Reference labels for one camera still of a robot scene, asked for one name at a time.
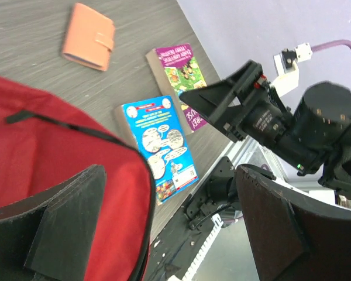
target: gray table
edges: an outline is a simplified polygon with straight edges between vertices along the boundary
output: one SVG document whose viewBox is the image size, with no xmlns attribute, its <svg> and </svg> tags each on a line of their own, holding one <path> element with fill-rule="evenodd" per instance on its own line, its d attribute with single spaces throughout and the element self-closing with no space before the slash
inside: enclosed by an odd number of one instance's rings
<svg viewBox="0 0 351 281">
<path fill-rule="evenodd" d="M 154 47 L 191 43 L 207 83 L 218 76 L 176 0 L 85 0 L 113 19 L 115 49 L 107 72 L 60 56 L 74 1 L 0 0 L 0 76 L 55 93 L 83 109 L 113 133 L 118 105 L 160 95 L 145 54 Z M 202 177 L 228 140 L 207 125 L 188 137 Z M 156 210 L 155 237 L 186 198 L 183 191 Z"/>
</svg>

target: black cable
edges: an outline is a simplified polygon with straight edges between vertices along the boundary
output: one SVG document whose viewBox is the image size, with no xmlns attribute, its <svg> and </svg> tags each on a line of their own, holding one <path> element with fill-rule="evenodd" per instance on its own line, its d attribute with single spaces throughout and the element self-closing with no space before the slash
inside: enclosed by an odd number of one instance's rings
<svg viewBox="0 0 351 281">
<path fill-rule="evenodd" d="M 274 87 L 269 88 L 269 99 L 270 99 L 270 102 L 273 105 L 277 106 L 282 113 L 286 114 L 288 112 L 286 107 L 282 103 L 282 100 L 278 96 L 276 88 L 274 88 Z"/>
<path fill-rule="evenodd" d="M 222 212 L 223 210 L 226 210 L 227 208 L 230 208 L 230 207 L 231 207 L 231 205 L 229 204 L 229 205 L 223 206 L 222 208 L 217 209 L 216 211 L 210 213 L 209 215 L 204 217 L 200 222 L 198 222 L 196 225 L 190 225 L 191 230 L 194 230 L 194 229 L 198 228 L 207 219 L 213 217 L 215 214 L 218 214 L 219 212 Z"/>
</svg>

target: red bag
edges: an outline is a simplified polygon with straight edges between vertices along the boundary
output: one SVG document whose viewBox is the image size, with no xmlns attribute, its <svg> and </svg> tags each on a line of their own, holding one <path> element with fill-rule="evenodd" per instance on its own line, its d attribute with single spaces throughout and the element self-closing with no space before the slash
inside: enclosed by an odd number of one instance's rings
<svg viewBox="0 0 351 281">
<path fill-rule="evenodd" d="M 143 156 L 76 107 L 0 78 L 0 207 L 93 164 L 107 181 L 85 280 L 141 280 L 156 192 Z"/>
</svg>

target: black mount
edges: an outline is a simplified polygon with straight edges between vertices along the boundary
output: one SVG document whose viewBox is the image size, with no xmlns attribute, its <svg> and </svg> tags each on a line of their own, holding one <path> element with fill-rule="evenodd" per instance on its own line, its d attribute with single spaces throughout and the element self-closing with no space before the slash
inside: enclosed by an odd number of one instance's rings
<svg viewBox="0 0 351 281">
<path fill-rule="evenodd" d="M 282 51 L 282 60 L 286 69 L 293 67 L 293 62 L 297 59 L 297 53 L 294 50 L 285 49 Z"/>
<path fill-rule="evenodd" d="M 230 179 L 231 182 L 234 172 L 234 166 L 229 158 L 226 156 L 221 158 L 203 185 L 185 205 L 185 215 L 190 221 L 190 229 L 196 228 L 203 231 L 203 221 L 206 221 L 214 212 L 221 208 L 221 204 L 211 198 L 211 188 L 216 187 L 219 190 L 226 190 L 226 185 L 229 183 L 228 180 Z"/>
<path fill-rule="evenodd" d="M 247 136 L 241 128 L 243 120 L 259 100 L 268 96 L 267 92 L 258 89 L 264 80 L 261 64 L 250 60 L 226 80 L 202 90 L 183 92 L 180 100 L 230 140 L 242 141 Z M 236 98 L 240 105 L 232 106 Z"/>
</svg>

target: cartoon illustration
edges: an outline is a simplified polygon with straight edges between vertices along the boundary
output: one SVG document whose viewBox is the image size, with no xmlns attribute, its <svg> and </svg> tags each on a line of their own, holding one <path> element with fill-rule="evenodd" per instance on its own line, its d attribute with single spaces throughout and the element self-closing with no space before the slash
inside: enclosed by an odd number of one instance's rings
<svg viewBox="0 0 351 281">
<path fill-rule="evenodd" d="M 185 79 L 189 79 L 189 75 L 188 75 L 188 72 L 186 72 L 183 68 L 180 69 L 181 73 L 182 73 L 182 76 L 185 78 Z"/>
<path fill-rule="evenodd" d="M 161 157 L 153 155 L 148 158 L 148 165 L 150 165 L 153 177 L 158 180 L 165 174 L 165 162 Z"/>
<path fill-rule="evenodd" d="M 142 135 L 143 147 L 151 153 L 156 153 L 161 148 L 161 136 L 156 128 L 145 130 Z"/>
<path fill-rule="evenodd" d="M 180 76 L 175 67 L 166 67 L 165 71 L 167 73 L 169 82 L 171 82 L 172 84 L 178 84 L 180 82 Z"/>
<path fill-rule="evenodd" d="M 135 107 L 128 107 L 126 110 L 126 114 L 130 118 L 136 118 L 138 116 L 138 111 L 136 110 Z"/>
<path fill-rule="evenodd" d="M 198 82 L 196 82 L 194 84 L 194 89 L 199 89 L 199 88 L 203 88 L 203 87 L 206 87 L 206 86 L 207 86 L 207 84 L 205 83 L 205 81 L 204 80 L 200 80 L 200 81 L 198 81 Z"/>
<path fill-rule="evenodd" d="M 186 68 L 187 68 L 187 71 L 188 71 L 188 73 L 193 73 L 193 70 L 192 70 L 192 67 L 191 67 L 191 60 L 189 60 L 188 62 L 187 62 L 187 64 L 186 64 Z"/>
<path fill-rule="evenodd" d="M 163 99 L 162 104 L 163 104 L 163 107 L 166 109 L 169 109 L 171 107 L 171 102 L 167 98 Z"/>
<path fill-rule="evenodd" d="M 196 87 L 194 87 L 194 84 L 196 81 L 198 81 L 197 87 L 199 88 L 201 85 L 205 85 L 203 75 L 195 57 L 185 62 L 185 65 L 182 67 L 165 67 L 164 69 L 170 84 L 178 95 L 181 94 L 181 91 L 195 89 Z"/>
<path fill-rule="evenodd" d="M 170 172 L 172 174 L 172 177 L 178 175 L 177 164 L 175 164 L 173 161 L 170 162 Z"/>
<path fill-rule="evenodd" d="M 181 132 L 176 129 L 172 129 L 169 131 L 167 139 L 169 139 L 169 147 L 172 149 L 181 148 L 183 146 L 183 136 Z"/>
<path fill-rule="evenodd" d="M 172 180 L 166 181 L 165 183 L 156 187 L 157 198 L 160 200 L 160 202 L 163 202 L 176 192 L 177 189 Z"/>
</svg>

